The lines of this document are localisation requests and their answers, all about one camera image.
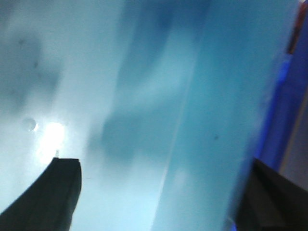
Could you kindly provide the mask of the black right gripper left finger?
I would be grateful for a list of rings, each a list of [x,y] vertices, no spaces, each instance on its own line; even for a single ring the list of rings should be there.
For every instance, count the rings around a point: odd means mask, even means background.
[[[78,159],[53,158],[0,215],[2,231],[68,231],[81,192]]]

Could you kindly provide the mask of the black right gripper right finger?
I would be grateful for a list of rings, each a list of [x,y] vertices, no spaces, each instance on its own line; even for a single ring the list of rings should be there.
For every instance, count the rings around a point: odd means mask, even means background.
[[[254,159],[235,225],[239,231],[306,231],[308,192]]]

